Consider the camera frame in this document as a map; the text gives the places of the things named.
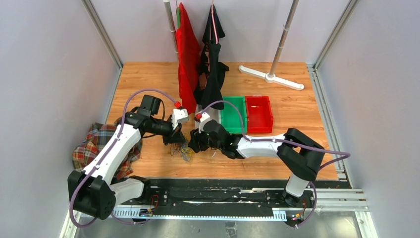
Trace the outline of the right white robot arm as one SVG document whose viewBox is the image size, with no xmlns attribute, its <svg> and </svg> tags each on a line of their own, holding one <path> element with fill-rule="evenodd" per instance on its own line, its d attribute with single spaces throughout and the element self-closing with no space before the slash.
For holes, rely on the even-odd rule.
<svg viewBox="0 0 420 238">
<path fill-rule="evenodd" d="M 279 158 L 291 171 L 283 192 L 284 202 L 291 207 L 302 202 L 304 190 L 316 179 L 326 153 L 321 145 L 295 128 L 288 129 L 285 134 L 266 137 L 197 129 L 192 130 L 190 136 L 188 146 L 195 153 L 212 148 L 230 159 Z"/>
</svg>

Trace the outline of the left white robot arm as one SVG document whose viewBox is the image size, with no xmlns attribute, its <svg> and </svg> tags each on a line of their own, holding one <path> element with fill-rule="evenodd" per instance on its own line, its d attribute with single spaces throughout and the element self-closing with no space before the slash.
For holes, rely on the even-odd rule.
<svg viewBox="0 0 420 238">
<path fill-rule="evenodd" d="M 130 176 L 113 182 L 117 169 L 138 144 L 144 134 L 160 135 L 165 145 L 183 143 L 182 123 L 188 121 L 188 112 L 174 101 L 174 110 L 168 119 L 155 118 L 161 99 L 145 95 L 141 104 L 125 111 L 120 124 L 103 150 L 82 171 L 73 171 L 67 179 L 69 212 L 82 212 L 94 219 L 104 220 L 113 214 L 115 206 L 129 200 L 145 205 L 152 199 L 151 182 L 139 176 Z"/>
</svg>

